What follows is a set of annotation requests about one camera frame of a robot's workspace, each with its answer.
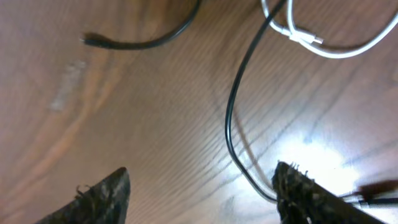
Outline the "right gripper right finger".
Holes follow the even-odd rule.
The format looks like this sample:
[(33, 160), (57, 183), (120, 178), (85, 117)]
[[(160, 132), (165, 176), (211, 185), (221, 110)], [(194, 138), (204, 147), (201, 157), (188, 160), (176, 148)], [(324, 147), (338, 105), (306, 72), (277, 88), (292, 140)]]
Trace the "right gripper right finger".
[(383, 224), (285, 162), (277, 164), (272, 186), (281, 224)]

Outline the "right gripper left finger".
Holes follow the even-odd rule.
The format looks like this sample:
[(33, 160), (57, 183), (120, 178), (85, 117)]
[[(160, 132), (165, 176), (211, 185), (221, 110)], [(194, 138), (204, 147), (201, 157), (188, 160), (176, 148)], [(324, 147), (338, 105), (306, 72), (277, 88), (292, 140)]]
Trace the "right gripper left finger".
[(89, 186), (86, 192), (77, 187), (74, 200), (38, 223), (125, 224), (130, 193), (129, 172), (120, 167), (97, 184)]

